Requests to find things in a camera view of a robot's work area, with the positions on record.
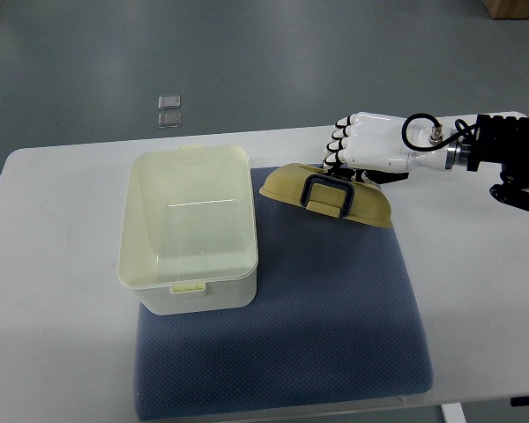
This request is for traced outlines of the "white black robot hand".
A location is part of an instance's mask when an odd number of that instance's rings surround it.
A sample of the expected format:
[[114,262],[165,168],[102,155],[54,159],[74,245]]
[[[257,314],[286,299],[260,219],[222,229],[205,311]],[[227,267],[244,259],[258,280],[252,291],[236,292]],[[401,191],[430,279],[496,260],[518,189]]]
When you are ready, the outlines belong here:
[[323,168],[329,174],[353,169],[357,177],[408,174],[418,167],[450,170],[459,153],[458,133],[424,113],[401,118],[359,112],[337,120],[324,149]]

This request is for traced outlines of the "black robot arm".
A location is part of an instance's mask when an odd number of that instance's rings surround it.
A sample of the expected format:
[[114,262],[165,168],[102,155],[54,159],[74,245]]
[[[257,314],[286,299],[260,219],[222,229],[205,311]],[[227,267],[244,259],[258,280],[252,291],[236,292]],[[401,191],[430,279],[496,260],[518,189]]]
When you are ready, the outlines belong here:
[[455,162],[471,172],[482,162],[500,165],[501,181],[490,187],[490,195],[529,212],[529,117],[478,115],[474,124],[457,119],[455,128]]

